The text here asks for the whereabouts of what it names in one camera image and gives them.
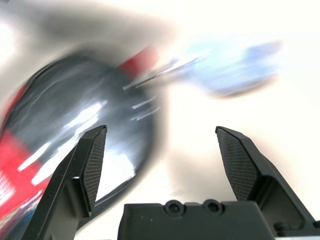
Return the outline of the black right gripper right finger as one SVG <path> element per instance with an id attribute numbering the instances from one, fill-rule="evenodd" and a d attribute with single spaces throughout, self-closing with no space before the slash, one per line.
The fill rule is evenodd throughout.
<path id="1" fill-rule="evenodd" d="M 238 201 L 255 202 L 276 236 L 318 235 L 318 221 L 249 137 L 222 126 L 216 127 L 215 133 Z"/>

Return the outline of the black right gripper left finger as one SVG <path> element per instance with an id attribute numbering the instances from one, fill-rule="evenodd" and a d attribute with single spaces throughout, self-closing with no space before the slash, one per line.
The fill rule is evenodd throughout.
<path id="1" fill-rule="evenodd" d="M 91 216 L 100 184 L 107 127 L 87 131 L 61 161 L 22 236 L 24 240 L 72 240 Z"/>

